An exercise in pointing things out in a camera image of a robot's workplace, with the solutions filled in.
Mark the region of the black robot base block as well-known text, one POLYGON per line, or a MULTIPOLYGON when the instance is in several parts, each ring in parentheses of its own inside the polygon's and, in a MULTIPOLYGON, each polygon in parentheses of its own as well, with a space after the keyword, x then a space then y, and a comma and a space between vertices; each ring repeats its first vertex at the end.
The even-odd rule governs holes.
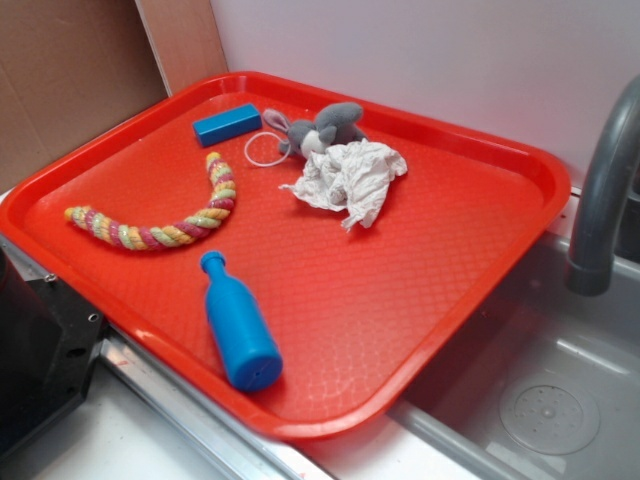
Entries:
POLYGON ((82 404, 106 322, 62 280, 25 280, 1 254, 1 459, 82 404))

